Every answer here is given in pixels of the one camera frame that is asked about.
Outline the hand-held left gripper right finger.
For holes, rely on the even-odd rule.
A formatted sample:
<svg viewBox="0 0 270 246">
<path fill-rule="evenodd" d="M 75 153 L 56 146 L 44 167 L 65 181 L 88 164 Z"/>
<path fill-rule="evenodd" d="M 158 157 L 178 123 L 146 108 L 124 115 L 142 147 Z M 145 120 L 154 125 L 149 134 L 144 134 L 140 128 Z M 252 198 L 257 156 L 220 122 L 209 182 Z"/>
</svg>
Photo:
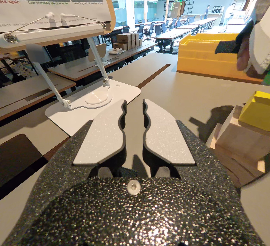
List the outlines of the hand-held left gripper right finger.
<svg viewBox="0 0 270 246">
<path fill-rule="evenodd" d="M 176 119 L 149 99 L 143 99 L 143 161 L 150 167 L 151 177 L 160 168 L 168 176 L 179 177 L 177 167 L 195 167 L 195 159 Z"/>
</svg>

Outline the large natural wooden cube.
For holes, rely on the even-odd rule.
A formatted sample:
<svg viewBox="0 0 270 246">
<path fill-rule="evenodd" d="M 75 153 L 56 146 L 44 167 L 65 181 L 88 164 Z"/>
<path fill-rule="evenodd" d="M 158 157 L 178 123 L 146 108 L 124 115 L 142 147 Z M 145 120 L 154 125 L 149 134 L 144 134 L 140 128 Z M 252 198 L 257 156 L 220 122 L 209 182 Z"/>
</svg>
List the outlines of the large natural wooden cube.
<svg viewBox="0 0 270 246">
<path fill-rule="evenodd" d="M 216 144 L 222 124 L 217 124 L 206 145 L 226 169 L 235 187 L 240 188 L 265 175 L 265 160 L 251 162 Z"/>
</svg>

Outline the medium natural wooden cube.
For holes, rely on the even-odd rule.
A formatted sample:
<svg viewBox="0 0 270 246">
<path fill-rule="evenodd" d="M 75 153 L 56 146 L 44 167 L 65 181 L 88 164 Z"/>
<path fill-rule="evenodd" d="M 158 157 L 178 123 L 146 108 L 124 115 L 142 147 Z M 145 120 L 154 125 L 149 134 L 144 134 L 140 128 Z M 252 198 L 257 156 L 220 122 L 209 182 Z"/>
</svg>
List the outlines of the medium natural wooden cube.
<svg viewBox="0 0 270 246">
<path fill-rule="evenodd" d="M 244 122 L 239 122 L 243 107 L 236 105 L 223 124 L 213 133 L 215 145 L 229 152 L 229 156 L 265 173 L 265 156 L 270 151 L 270 133 Z"/>
</svg>

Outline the yellow wooden cube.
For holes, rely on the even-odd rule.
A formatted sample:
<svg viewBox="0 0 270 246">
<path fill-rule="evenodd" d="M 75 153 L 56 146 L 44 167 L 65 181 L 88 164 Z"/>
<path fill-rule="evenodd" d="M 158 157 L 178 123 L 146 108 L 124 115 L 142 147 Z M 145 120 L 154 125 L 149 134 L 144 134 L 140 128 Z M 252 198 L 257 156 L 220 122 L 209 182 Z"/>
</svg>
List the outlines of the yellow wooden cube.
<svg viewBox="0 0 270 246">
<path fill-rule="evenodd" d="M 270 94 L 255 91 L 242 108 L 238 121 L 270 131 Z"/>
</svg>

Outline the printed instruction sheet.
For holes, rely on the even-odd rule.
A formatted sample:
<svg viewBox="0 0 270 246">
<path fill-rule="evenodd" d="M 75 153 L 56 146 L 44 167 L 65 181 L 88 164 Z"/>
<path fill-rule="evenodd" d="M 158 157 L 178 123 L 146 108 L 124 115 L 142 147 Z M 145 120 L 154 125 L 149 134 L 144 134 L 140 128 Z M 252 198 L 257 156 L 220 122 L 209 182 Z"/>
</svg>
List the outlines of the printed instruction sheet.
<svg viewBox="0 0 270 246">
<path fill-rule="evenodd" d="M 112 21 L 107 0 L 1 0 L 1 33 Z"/>
</svg>

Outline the white and wood document stand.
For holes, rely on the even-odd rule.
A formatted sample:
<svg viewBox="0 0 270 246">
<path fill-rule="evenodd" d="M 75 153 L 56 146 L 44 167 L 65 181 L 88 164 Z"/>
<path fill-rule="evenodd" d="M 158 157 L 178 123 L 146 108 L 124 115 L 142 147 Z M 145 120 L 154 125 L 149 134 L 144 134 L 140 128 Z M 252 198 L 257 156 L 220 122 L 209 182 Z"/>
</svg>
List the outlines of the white and wood document stand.
<svg viewBox="0 0 270 246">
<path fill-rule="evenodd" d="M 109 10 L 113 18 L 115 14 L 110 6 Z M 113 20 L 109 23 L 94 21 L 93 23 L 83 25 L 24 29 L 24 27 L 34 22 L 35 20 L 14 31 L 1 33 L 1 51 L 13 48 L 27 50 L 30 44 L 42 46 L 52 41 L 59 42 L 62 39 L 101 35 L 105 32 L 109 32 L 107 29 L 112 28 L 110 25 L 113 24 Z M 59 103 L 49 107 L 45 111 L 45 115 L 69 136 L 73 136 L 83 124 L 90 119 L 94 119 L 108 106 L 121 99 L 129 103 L 140 95 L 141 92 L 137 87 L 109 79 L 92 38 L 90 38 L 89 45 L 93 48 L 93 54 L 103 76 L 103 80 L 85 89 L 86 91 L 78 92 L 78 96 L 75 94 L 73 98 L 69 97 L 68 100 L 60 96 L 47 73 L 45 73 L 40 66 L 40 63 L 35 61 L 35 58 L 30 58 L 31 62 L 36 65 L 42 77 L 46 80 L 59 101 Z"/>
</svg>

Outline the stack of yellow plastic bins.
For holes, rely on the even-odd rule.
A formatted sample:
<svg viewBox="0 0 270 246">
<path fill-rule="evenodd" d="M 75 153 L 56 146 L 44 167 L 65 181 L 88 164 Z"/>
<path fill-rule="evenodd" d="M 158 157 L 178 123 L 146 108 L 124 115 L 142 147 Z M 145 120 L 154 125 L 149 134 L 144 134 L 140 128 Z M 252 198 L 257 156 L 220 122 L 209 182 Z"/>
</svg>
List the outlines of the stack of yellow plastic bins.
<svg viewBox="0 0 270 246">
<path fill-rule="evenodd" d="M 237 70 L 237 53 L 230 43 L 238 33 L 188 34 L 178 49 L 177 72 L 230 81 L 260 84 L 263 79 Z"/>
</svg>

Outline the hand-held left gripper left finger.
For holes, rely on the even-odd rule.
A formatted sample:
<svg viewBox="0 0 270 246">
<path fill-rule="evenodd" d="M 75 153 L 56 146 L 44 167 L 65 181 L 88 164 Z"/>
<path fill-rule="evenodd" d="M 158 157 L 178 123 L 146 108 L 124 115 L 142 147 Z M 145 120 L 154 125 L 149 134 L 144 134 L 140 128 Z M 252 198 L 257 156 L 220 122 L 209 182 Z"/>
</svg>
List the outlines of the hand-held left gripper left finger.
<svg viewBox="0 0 270 246">
<path fill-rule="evenodd" d="M 99 113 L 73 160 L 74 167 L 107 168 L 113 177 L 126 161 L 127 101 L 118 100 Z"/>
</svg>

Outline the stack of cardboard boxes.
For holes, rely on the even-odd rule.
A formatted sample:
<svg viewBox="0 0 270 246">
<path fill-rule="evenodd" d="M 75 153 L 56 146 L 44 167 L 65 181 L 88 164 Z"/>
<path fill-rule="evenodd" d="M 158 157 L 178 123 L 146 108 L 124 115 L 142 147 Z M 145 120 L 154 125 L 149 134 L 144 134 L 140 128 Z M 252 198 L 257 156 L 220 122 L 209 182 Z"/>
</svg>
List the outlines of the stack of cardboard boxes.
<svg viewBox="0 0 270 246">
<path fill-rule="evenodd" d="M 142 39 L 138 33 L 123 33 L 116 35 L 116 43 L 113 43 L 113 49 L 122 49 L 128 51 L 142 46 Z"/>
</svg>

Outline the group of black office chairs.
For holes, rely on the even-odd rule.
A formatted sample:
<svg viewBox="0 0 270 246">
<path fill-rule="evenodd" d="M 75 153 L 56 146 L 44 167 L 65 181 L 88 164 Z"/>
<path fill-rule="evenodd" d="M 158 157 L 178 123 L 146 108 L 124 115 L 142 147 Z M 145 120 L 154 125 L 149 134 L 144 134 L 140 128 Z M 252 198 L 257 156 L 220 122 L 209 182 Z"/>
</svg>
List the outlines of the group of black office chairs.
<svg viewBox="0 0 270 246">
<path fill-rule="evenodd" d="M 157 42 L 169 42 L 171 45 L 173 45 L 174 41 L 179 40 L 182 38 L 185 34 L 190 33 L 192 30 L 197 28 L 196 25 L 188 25 L 187 28 L 184 28 L 184 26 L 180 26 L 178 28 L 172 29 L 172 30 L 166 30 L 163 32 L 162 28 L 164 27 L 165 23 L 160 23 L 157 25 L 150 25 L 148 27 L 139 26 L 139 30 L 142 30 L 139 34 L 139 38 L 143 40 L 144 37 L 144 30 L 146 29 L 146 40 L 151 41 L 151 38 L 154 38 L 157 40 Z"/>
</svg>

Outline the small wooden tablet stand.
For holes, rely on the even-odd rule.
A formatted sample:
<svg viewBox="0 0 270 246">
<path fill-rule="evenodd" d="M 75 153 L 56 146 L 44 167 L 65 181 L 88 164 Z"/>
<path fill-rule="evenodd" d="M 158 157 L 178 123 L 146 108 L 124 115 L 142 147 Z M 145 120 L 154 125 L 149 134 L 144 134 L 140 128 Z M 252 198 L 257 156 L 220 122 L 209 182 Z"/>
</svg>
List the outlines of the small wooden tablet stand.
<svg viewBox="0 0 270 246">
<path fill-rule="evenodd" d="M 106 55 L 106 47 L 107 47 L 106 44 L 96 45 L 96 49 L 98 51 L 99 56 L 101 57 L 101 60 L 102 60 L 104 66 L 108 64 L 108 61 L 104 58 Z M 89 48 L 88 51 L 89 51 L 88 52 L 88 60 L 90 62 L 90 67 L 96 66 L 97 62 L 96 62 L 96 59 L 95 59 L 95 56 L 93 54 L 92 49 Z"/>
</svg>

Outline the grey desk with dark slot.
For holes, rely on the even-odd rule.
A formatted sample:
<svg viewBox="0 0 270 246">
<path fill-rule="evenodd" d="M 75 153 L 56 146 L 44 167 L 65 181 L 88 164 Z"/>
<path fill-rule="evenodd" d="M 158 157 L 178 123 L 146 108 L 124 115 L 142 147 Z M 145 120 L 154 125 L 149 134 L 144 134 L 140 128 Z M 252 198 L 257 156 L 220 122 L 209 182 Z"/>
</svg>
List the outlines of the grey desk with dark slot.
<svg viewBox="0 0 270 246">
<path fill-rule="evenodd" d="M 0 120 L 43 102 L 55 93 L 42 76 L 23 80 L 0 89 Z"/>
</svg>

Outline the person's right hand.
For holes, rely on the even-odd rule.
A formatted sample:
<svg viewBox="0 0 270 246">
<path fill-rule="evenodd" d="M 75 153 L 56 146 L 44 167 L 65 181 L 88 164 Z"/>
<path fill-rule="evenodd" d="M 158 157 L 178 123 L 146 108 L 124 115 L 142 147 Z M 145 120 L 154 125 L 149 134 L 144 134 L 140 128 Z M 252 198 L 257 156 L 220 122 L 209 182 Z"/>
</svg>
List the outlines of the person's right hand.
<svg viewBox="0 0 270 246">
<path fill-rule="evenodd" d="M 242 38 L 242 43 L 237 55 L 237 70 L 244 71 L 248 67 L 249 61 L 249 35 Z M 247 70 L 246 75 L 251 78 L 264 79 L 265 74 L 258 74 L 253 65 Z"/>
</svg>

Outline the grey desk with wooden edge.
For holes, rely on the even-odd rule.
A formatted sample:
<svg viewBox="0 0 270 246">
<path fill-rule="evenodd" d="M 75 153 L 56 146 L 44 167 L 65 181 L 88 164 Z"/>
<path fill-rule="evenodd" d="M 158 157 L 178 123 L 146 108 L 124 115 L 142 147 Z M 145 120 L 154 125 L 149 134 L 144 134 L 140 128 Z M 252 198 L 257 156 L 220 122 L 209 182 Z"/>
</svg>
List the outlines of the grey desk with wooden edge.
<svg viewBox="0 0 270 246">
<path fill-rule="evenodd" d="M 144 55 L 146 54 L 146 51 L 152 51 L 156 45 L 157 43 L 155 42 L 143 42 L 139 47 L 125 51 L 122 54 L 110 55 L 108 52 L 106 52 L 104 59 L 107 63 L 104 67 L 107 69 L 118 64 L 123 66 L 127 59 L 137 58 Z M 49 72 L 72 81 L 79 81 L 99 71 L 100 69 L 96 65 L 96 62 L 90 62 L 88 57 L 80 58 L 49 68 Z"/>
</svg>

